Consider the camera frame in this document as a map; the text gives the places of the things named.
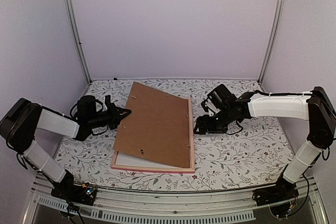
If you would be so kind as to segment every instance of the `black cable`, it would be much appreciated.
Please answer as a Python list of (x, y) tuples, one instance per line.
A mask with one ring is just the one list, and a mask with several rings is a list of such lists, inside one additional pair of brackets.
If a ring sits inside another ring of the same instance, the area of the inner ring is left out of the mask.
[(273, 96), (286, 96), (286, 95), (309, 95), (309, 96), (312, 96), (312, 94), (310, 93), (265, 93), (265, 92), (262, 92), (260, 90), (255, 90), (254, 91), (255, 93), (258, 93), (258, 94), (261, 94), (261, 95), (265, 95), (265, 96), (268, 96), (268, 97), (273, 97)]
[[(67, 211), (68, 211), (68, 215), (70, 216), (70, 210), (69, 210), (69, 207), (67, 207)], [(79, 217), (79, 219), (81, 220), (82, 224), (84, 224), (84, 220), (83, 220), (83, 217), (82, 217), (82, 215), (80, 214), (80, 212), (77, 211), (77, 210), (75, 210), (75, 211), (78, 213), (78, 217)], [(77, 223), (75, 223), (75, 222), (72, 220), (72, 217), (69, 217), (68, 220), (70, 220), (71, 223), (73, 223), (73, 224), (77, 224)]]
[(295, 215), (298, 211), (300, 211), (302, 209), (302, 207), (305, 205), (305, 203), (306, 203), (306, 201), (308, 199), (308, 196), (309, 196), (309, 181), (308, 181), (308, 179), (306, 178), (306, 176), (304, 174), (302, 174), (302, 175), (305, 178), (305, 180), (307, 181), (307, 195), (304, 198), (304, 201), (303, 201), (302, 205), (299, 207), (299, 209), (296, 210), (295, 212), (291, 212), (287, 217)]
[(235, 132), (235, 133), (226, 133), (225, 132), (225, 134), (226, 135), (229, 135), (229, 136), (232, 136), (232, 135), (234, 135), (234, 134), (238, 134), (239, 132), (241, 132), (244, 128), (240, 125), (240, 123), (238, 122), (238, 120), (236, 121), (236, 124), (237, 124), (237, 126), (240, 128), (240, 130), (239, 131), (237, 131), (237, 132)]
[(323, 158), (324, 161), (327, 161), (328, 158), (329, 158), (329, 156), (330, 156), (330, 147), (328, 147), (328, 154), (327, 154), (327, 157), (324, 157), (324, 150), (322, 151), (322, 158)]

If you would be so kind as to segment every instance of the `white wall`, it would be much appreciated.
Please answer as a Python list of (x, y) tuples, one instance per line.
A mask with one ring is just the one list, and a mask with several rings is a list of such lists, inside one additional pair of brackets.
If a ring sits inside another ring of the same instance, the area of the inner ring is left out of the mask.
[[(265, 79), (267, 91), (325, 88), (336, 106), (336, 1), (285, 0), (278, 36)], [(295, 150), (306, 140), (308, 122), (282, 120)], [(313, 174), (330, 223), (336, 219), (336, 147), (327, 162), (320, 159)]]
[[(68, 113), (86, 84), (64, 0), (1, 0), (0, 28), (0, 118), (20, 97)], [(36, 140), (53, 153), (59, 136)], [(34, 175), (0, 137), (0, 223), (22, 220)]]
[(277, 0), (73, 0), (93, 79), (257, 79)]

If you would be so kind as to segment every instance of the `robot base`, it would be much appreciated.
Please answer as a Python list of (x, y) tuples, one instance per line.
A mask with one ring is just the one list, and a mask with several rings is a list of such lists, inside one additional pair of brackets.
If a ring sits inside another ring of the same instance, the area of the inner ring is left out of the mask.
[[(54, 188), (51, 191), (51, 195), (59, 199), (66, 199), (58, 190)], [(94, 190), (90, 195), (83, 194), (82, 196), (79, 195), (78, 197), (71, 198), (70, 200), (72, 202), (76, 202), (76, 203), (80, 203), (80, 204), (84, 204), (88, 206), (93, 206), (93, 203), (95, 202), (95, 199), (96, 199), (96, 195), (97, 195), (97, 191)]]

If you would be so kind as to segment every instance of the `patterned table surface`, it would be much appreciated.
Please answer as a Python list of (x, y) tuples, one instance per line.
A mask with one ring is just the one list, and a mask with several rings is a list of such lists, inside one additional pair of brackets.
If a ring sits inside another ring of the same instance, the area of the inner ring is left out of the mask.
[[(201, 101), (223, 83), (237, 96), (260, 89), (256, 81), (226, 80), (110, 80), (94, 81), (87, 94), (124, 107), (133, 81), (184, 98), (192, 98), (194, 122), (204, 114)], [(244, 130), (229, 136), (195, 135), (195, 174), (138, 173), (111, 169), (117, 131), (91, 136), (84, 142), (64, 138), (55, 160), (77, 182), (99, 186), (156, 191), (236, 189), (274, 183), (293, 153), (276, 118), (244, 120)], [(234, 125), (229, 131), (237, 130)]]

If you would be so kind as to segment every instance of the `brown hardboard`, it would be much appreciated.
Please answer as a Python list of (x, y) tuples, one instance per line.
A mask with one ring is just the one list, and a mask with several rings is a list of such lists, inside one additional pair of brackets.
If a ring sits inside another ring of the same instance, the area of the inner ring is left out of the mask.
[(190, 168), (188, 100), (134, 82), (114, 150), (153, 162)]

